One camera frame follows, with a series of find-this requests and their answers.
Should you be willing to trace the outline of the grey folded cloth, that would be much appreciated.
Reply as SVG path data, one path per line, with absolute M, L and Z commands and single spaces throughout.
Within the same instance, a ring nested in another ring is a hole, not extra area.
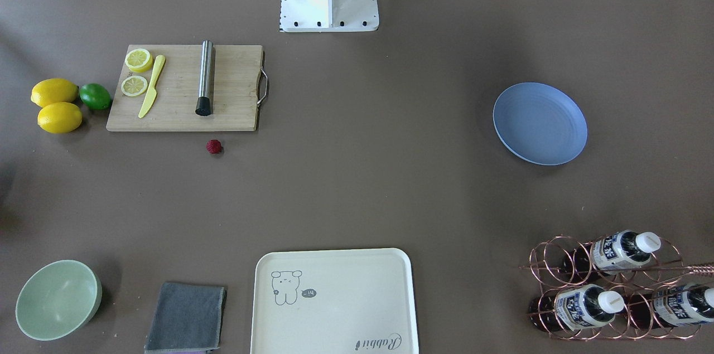
M 208 353 L 219 349 L 225 288 L 165 282 L 146 336 L 145 353 Z

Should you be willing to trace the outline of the whole yellow lemon upper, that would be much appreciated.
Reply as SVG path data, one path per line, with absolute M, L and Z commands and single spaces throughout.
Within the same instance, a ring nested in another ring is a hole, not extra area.
M 54 103 L 72 103 L 78 98 L 79 87 L 65 78 L 49 78 L 36 83 L 30 100 L 40 108 Z

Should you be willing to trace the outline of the whole yellow lemon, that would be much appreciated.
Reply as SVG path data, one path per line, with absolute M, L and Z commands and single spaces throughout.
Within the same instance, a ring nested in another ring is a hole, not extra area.
M 80 108 L 74 103 L 58 102 L 47 105 L 38 113 L 40 128 L 53 134 L 69 133 L 83 122 Z
M 78 98 L 79 87 L 65 78 L 49 78 L 36 83 L 30 100 L 40 108 L 54 103 L 72 103 Z

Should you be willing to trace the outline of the light green bowl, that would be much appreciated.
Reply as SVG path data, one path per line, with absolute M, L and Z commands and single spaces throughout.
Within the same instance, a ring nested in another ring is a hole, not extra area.
M 29 338 L 52 341 L 89 323 L 99 309 L 102 285 L 76 260 L 50 263 L 31 276 L 16 301 L 16 323 Z

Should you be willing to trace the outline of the dark drink bottle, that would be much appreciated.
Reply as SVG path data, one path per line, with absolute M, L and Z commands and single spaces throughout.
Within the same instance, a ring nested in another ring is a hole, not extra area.
M 713 322 L 713 288 L 688 283 L 625 300 L 637 329 L 676 328 Z
M 576 333 L 607 326 L 624 308 L 625 300 L 620 293 L 586 284 L 534 298 L 527 314 L 531 323 L 543 332 Z
M 558 272 L 574 283 L 593 283 L 609 275 L 644 267 L 660 248 L 662 240 L 654 232 L 622 230 L 566 253 Z

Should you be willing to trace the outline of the bamboo cutting board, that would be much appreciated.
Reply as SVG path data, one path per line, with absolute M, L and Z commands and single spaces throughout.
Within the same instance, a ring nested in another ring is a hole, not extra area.
M 257 128 L 258 102 L 266 96 L 260 86 L 262 46 L 214 47 L 212 115 L 199 116 L 201 46 L 144 45 L 166 63 L 157 80 L 157 98 L 145 117 L 138 113 L 144 97 L 115 91 L 105 126 L 110 132 L 230 132 Z

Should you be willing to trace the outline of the cream rabbit tray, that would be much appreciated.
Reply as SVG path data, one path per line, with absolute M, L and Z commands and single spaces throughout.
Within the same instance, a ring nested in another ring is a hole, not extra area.
M 398 248 L 274 252 L 255 268 L 252 353 L 418 353 Z

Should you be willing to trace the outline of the blue plastic plate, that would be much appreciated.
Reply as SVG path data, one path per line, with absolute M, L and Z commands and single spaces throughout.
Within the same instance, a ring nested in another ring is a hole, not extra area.
M 588 130 L 581 108 L 544 83 L 517 83 L 503 90 L 492 118 L 505 148 L 535 165 L 564 165 L 586 148 Z

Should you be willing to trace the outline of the lemon half slice upper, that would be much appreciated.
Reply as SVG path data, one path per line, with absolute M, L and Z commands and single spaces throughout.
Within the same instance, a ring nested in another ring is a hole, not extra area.
M 128 52 L 124 59 L 125 67 L 127 67 L 130 72 L 135 72 L 135 74 L 141 74 L 153 67 L 153 55 L 142 47 L 133 49 Z

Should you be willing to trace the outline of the dark drink bottle middle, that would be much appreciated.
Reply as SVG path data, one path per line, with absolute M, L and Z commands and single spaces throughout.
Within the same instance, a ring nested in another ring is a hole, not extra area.
M 625 300 L 620 293 L 586 284 L 534 298 L 527 314 L 531 323 L 543 332 L 576 333 L 607 326 L 624 308 Z

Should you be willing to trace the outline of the lemon half slice lower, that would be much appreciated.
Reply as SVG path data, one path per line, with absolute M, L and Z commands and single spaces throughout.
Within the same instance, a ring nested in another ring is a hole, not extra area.
M 148 80 L 139 75 L 128 76 L 122 81 L 120 90 L 127 97 L 136 97 L 145 93 L 148 89 Z

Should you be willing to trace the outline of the lemon half slice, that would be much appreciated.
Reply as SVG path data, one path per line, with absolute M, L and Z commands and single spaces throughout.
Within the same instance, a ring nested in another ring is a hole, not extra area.
M 148 89 L 148 80 L 139 75 L 128 76 L 122 81 L 120 90 L 127 97 L 136 97 L 145 93 Z
M 133 49 L 128 52 L 124 59 L 125 67 L 127 67 L 130 72 L 135 72 L 135 74 L 141 74 L 153 67 L 153 55 L 142 47 Z

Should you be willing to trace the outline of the small red strawberry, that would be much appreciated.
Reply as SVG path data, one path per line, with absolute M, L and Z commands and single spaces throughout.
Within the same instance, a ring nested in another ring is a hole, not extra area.
M 221 141 L 217 140 L 217 139 L 209 140 L 206 143 L 205 148 L 211 155 L 220 154 L 224 150 L 224 147 L 223 147 Z

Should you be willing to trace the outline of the dark drink bottle top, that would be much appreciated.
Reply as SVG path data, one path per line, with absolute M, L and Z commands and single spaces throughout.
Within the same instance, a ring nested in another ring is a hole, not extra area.
M 593 283 L 609 275 L 644 267 L 660 248 L 662 240 L 654 232 L 622 230 L 566 253 L 558 272 L 574 283 Z

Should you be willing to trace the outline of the yellow plastic knife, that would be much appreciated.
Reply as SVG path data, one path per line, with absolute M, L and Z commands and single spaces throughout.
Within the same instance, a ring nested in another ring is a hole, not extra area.
M 165 63 L 166 57 L 164 55 L 157 55 L 154 59 L 153 67 L 151 70 L 151 78 L 149 80 L 148 87 L 145 92 L 143 103 L 138 113 L 138 118 L 144 118 L 148 114 L 148 111 L 150 111 L 153 106 L 153 103 L 157 98 L 156 84 L 158 82 L 158 78 L 160 77 Z

